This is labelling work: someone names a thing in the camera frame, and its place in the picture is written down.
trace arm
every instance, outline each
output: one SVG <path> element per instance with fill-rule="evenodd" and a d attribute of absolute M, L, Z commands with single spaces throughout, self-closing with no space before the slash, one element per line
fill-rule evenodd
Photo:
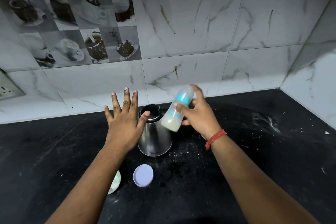
<path fill-rule="evenodd" d="M 194 109 L 175 105 L 187 120 L 182 125 L 192 127 L 209 140 L 221 130 L 211 107 L 200 88 L 192 85 L 197 99 Z M 211 149 L 239 206 L 250 224 L 318 224 L 319 222 L 297 201 L 261 171 L 228 136 L 211 144 Z"/>
<path fill-rule="evenodd" d="M 112 102 L 114 117 L 105 106 L 108 123 L 105 145 L 46 224 L 98 222 L 114 176 L 126 153 L 139 140 L 150 114 L 144 112 L 137 124 L 138 92 L 133 93 L 131 102 L 127 87 L 122 111 L 115 93 L 112 93 Z"/>

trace black kettle lid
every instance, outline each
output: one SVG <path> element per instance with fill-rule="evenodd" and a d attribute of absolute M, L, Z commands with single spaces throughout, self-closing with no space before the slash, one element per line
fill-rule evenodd
<path fill-rule="evenodd" d="M 140 116 L 145 112 L 145 111 L 150 111 L 150 115 L 148 117 L 147 123 L 154 123 L 157 122 L 158 120 L 160 120 L 162 118 L 162 114 L 160 111 L 160 106 L 155 105 L 155 104 L 151 104 L 151 105 L 145 105 L 144 107 L 141 108 L 138 117 L 140 118 Z"/>

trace stainless steel kettle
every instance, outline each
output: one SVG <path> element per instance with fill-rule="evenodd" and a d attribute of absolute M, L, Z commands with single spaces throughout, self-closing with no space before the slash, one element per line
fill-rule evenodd
<path fill-rule="evenodd" d="M 165 154 L 172 145 L 170 130 L 161 125 L 165 111 L 158 105 L 145 105 L 138 113 L 138 120 L 145 112 L 150 111 L 145 129 L 138 142 L 140 151 L 150 157 Z"/>

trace hand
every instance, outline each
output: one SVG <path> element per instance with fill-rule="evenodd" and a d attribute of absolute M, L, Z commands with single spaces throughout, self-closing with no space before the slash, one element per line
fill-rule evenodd
<path fill-rule="evenodd" d="M 108 133 L 104 147 L 118 149 L 126 154 L 137 144 L 151 112 L 145 111 L 137 124 L 138 92 L 134 91 L 131 102 L 128 87 L 124 90 L 123 109 L 120 109 L 115 92 L 112 93 L 112 103 L 114 117 L 105 106 Z"/>
<path fill-rule="evenodd" d="M 221 130 L 221 126 L 218 124 L 210 105 L 205 101 L 202 90 L 193 84 L 191 84 L 191 87 L 196 92 L 196 99 L 191 102 L 194 109 L 189 109 L 177 103 L 174 103 L 174 107 L 187 118 L 187 120 L 182 121 L 182 125 L 191 125 L 204 139 L 209 140 Z"/>

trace blue label on bottle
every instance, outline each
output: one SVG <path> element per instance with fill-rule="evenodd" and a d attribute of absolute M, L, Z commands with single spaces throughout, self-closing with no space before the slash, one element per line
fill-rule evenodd
<path fill-rule="evenodd" d="M 175 100 L 176 100 L 176 101 L 179 101 L 179 102 L 181 102 L 181 103 L 184 103 L 184 104 L 186 104 L 186 105 L 189 105 L 190 102 L 191 102 L 191 98 L 187 97 L 186 94 L 182 94 L 182 93 L 178 94 L 178 95 L 176 96 Z"/>

